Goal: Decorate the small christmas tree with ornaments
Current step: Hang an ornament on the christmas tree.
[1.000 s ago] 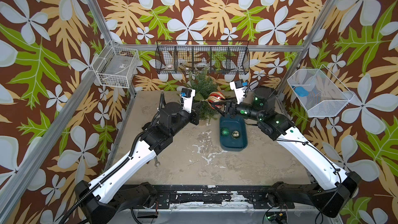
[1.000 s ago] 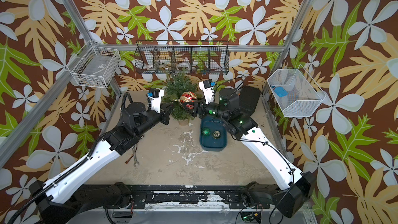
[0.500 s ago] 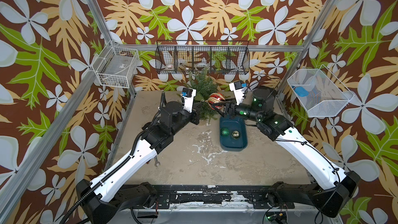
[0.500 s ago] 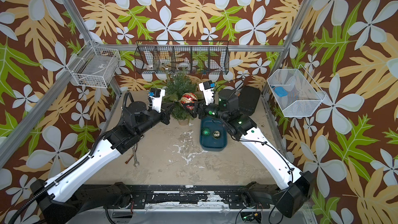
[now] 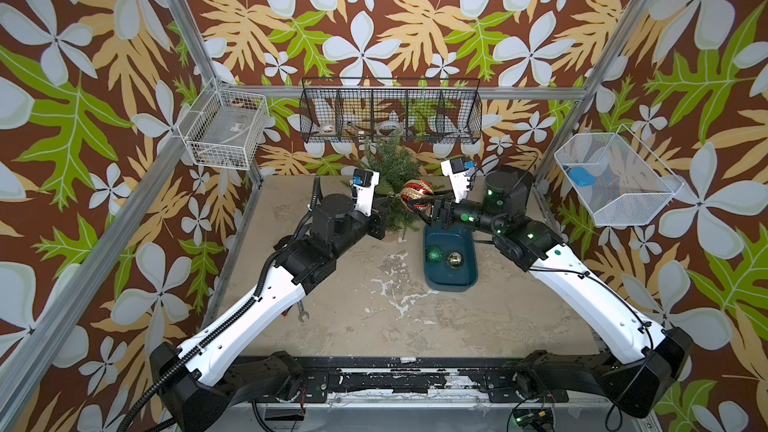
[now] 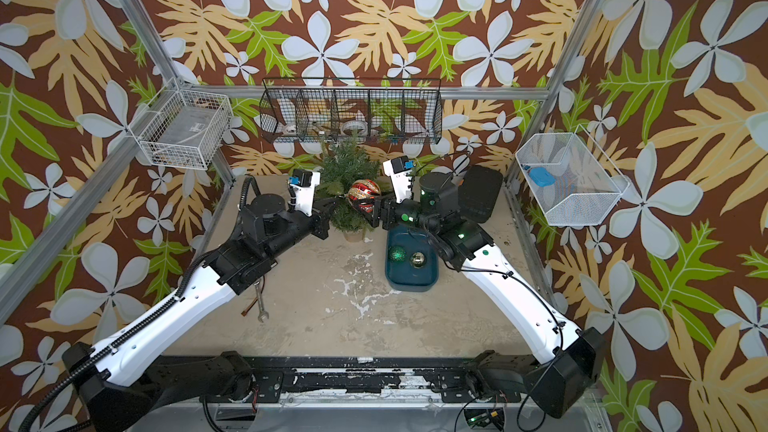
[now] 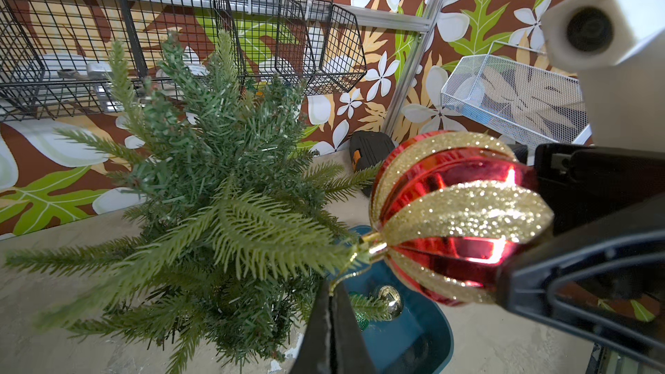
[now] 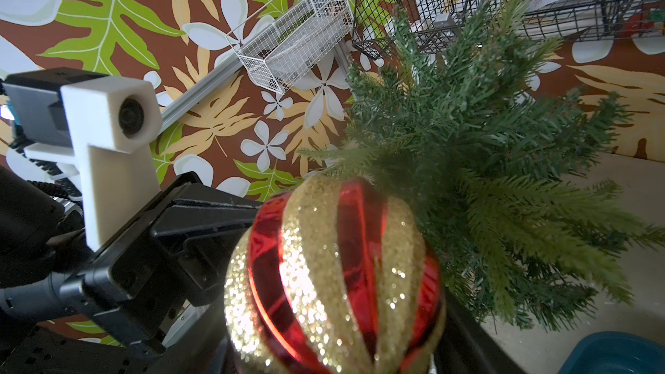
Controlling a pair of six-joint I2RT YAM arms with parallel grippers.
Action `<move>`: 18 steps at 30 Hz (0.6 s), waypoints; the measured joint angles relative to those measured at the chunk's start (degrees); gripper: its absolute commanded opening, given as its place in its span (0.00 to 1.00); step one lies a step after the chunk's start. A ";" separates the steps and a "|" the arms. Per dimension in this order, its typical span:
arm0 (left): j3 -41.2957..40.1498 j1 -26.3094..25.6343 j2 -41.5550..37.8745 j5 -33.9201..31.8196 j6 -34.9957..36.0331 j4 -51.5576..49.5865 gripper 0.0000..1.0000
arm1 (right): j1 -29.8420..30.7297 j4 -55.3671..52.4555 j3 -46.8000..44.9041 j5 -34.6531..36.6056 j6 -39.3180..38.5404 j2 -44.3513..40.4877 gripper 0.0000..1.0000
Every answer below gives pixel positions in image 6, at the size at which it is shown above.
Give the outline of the red gold striped ornament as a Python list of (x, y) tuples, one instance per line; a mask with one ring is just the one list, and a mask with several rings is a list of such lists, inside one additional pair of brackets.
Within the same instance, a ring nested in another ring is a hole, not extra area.
[(373, 198), (381, 195), (381, 188), (375, 180), (359, 179), (352, 183), (346, 197), (352, 206), (359, 208), (362, 199)]

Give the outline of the small green christmas tree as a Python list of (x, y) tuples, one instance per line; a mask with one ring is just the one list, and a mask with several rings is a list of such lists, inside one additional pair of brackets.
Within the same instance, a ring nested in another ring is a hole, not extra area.
[(320, 163), (322, 197), (339, 196), (340, 201), (330, 219), (331, 225), (348, 242), (362, 242), (371, 230), (365, 218), (348, 199), (348, 192), (358, 180), (376, 180), (383, 176), (380, 162), (372, 160), (356, 139), (342, 139), (323, 146)]

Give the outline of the green glitter ball ornament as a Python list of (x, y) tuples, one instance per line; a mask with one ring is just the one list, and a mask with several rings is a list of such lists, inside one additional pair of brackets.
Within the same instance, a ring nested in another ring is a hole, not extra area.
[(394, 263), (401, 263), (407, 259), (407, 252), (402, 246), (391, 246), (388, 249), (387, 259)]

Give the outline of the gold ball ornament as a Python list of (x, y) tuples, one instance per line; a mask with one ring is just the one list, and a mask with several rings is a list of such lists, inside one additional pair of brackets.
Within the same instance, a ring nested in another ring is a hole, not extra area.
[(425, 266), (427, 262), (427, 258), (424, 253), (415, 252), (414, 254), (411, 255), (409, 262), (413, 268), (422, 268)]

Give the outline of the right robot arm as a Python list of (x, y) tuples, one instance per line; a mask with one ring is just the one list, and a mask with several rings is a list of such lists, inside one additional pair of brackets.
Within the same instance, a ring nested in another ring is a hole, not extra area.
[(530, 349), (524, 356), (487, 352), (475, 359), (474, 394), (521, 394), (544, 415), (562, 417), (599, 378), (607, 352), (604, 335), (565, 317), (514, 269), (482, 226), (464, 216), (449, 174), (416, 177), (405, 156), (384, 162), (383, 169), (391, 192), (358, 180), (347, 192), (350, 205), (372, 227), (424, 233), (445, 265), (478, 286)]

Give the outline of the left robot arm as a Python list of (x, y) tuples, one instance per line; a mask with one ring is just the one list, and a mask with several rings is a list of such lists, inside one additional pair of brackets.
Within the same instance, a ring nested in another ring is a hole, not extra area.
[(237, 353), (183, 364), (178, 371), (156, 361), (203, 318), (264, 278), (282, 253), (309, 235), (327, 238), (338, 201), (314, 198), (320, 182), (319, 172), (297, 169), (283, 198), (261, 193), (256, 179), (246, 176), (228, 239), (200, 256), (174, 291), (129, 325), (93, 346), (70, 349), (64, 356), (68, 377), (31, 407), (19, 430), (31, 430), (68, 388), (79, 393), (89, 414), (73, 425), (75, 431), (125, 431), (152, 410), (194, 395), (246, 394), (251, 372)]

